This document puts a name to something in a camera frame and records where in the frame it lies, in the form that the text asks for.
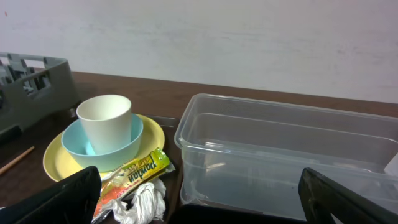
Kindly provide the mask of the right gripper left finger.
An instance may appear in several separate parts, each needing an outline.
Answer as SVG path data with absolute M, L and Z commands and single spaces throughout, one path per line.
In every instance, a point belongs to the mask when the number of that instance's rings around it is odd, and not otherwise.
M 1 209 L 1 224 L 90 223 L 100 197 L 101 177 L 89 166 L 55 185 Z

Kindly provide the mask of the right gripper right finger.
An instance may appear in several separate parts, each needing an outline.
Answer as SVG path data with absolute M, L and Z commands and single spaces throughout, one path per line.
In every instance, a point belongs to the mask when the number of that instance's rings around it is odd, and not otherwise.
M 358 195 L 323 174 L 304 168 L 298 194 L 308 223 L 396 224 L 397 214 Z

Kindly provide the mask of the white tissue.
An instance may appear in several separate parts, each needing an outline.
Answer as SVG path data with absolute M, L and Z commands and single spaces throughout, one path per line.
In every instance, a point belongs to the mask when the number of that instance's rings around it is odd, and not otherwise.
M 148 224 L 153 220 L 162 221 L 166 209 L 165 193 L 164 183 L 156 178 L 138 187 L 130 209 L 127 209 L 127 203 L 120 200 L 111 200 L 104 207 L 112 210 L 114 219 L 121 224 Z

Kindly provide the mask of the wooden chopstick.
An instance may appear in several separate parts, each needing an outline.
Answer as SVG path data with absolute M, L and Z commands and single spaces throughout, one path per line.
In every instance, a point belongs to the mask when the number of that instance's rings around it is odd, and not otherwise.
M 34 146 L 30 147 L 28 150 L 17 156 L 15 159 L 13 159 L 11 162 L 7 163 L 5 166 L 3 166 L 0 169 L 0 175 L 3 175 L 6 173 L 9 169 L 11 169 L 14 165 L 16 165 L 19 161 L 21 161 L 23 158 L 25 158 L 27 155 L 29 155 L 33 150 L 35 149 Z

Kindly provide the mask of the green yellow snack wrapper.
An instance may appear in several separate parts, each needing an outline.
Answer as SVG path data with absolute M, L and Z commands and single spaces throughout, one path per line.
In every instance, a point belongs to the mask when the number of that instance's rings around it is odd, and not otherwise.
M 134 159 L 105 176 L 93 221 L 104 218 L 109 209 L 105 205 L 123 200 L 146 182 L 175 170 L 174 165 L 160 148 L 142 159 Z

